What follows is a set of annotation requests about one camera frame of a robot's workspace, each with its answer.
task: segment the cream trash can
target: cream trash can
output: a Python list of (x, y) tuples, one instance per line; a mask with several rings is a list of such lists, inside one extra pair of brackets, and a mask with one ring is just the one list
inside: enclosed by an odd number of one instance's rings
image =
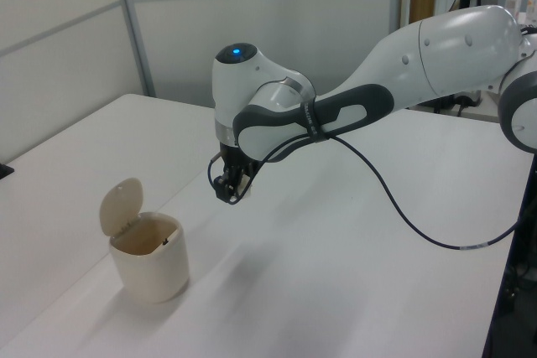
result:
[(140, 213), (142, 183), (126, 179), (101, 203), (101, 228), (127, 291), (150, 303), (179, 294), (189, 278), (185, 234), (173, 217)]

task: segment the open lid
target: open lid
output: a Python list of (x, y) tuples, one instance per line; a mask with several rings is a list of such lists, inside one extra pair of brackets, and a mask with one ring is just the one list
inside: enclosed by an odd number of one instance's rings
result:
[(114, 186), (101, 203), (99, 218), (105, 235), (114, 236), (132, 221), (142, 208), (142, 183), (136, 178), (125, 179)]

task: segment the table surface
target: table surface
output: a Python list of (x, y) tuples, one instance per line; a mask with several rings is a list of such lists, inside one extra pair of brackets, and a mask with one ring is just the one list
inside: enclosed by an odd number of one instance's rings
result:
[[(486, 241), (517, 218), (532, 156), (498, 124), (403, 110), (344, 138), (438, 240)], [(201, 173), (160, 211), (185, 228), (185, 293), (140, 303), (106, 255), (0, 356), (481, 357), (511, 237), (431, 245), (340, 144), (264, 167), (239, 205)]]
[(108, 252), (102, 198), (137, 177), (157, 210), (216, 152), (213, 112), (123, 96), (9, 165), (0, 180), (0, 347)]

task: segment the bottle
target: bottle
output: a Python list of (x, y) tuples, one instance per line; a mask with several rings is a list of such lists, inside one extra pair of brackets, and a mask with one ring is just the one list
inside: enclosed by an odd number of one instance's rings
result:
[(517, 22), (519, 21), (520, 4), (522, 0), (505, 0), (505, 8), (514, 17)]
[(526, 22), (537, 23), (537, 0), (528, 0), (526, 8)]

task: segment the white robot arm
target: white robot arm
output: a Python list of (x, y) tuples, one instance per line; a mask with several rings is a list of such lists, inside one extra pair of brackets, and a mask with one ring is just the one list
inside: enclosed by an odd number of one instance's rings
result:
[(315, 96), (301, 73), (276, 65), (253, 45), (229, 45), (212, 73), (225, 164), (213, 182), (216, 194), (235, 200), (260, 161), (279, 161), (298, 147), (461, 91), (501, 94), (498, 116), (506, 137), (537, 153), (535, 49), (537, 36), (523, 36), (505, 9), (469, 8), (390, 34), (345, 82)]

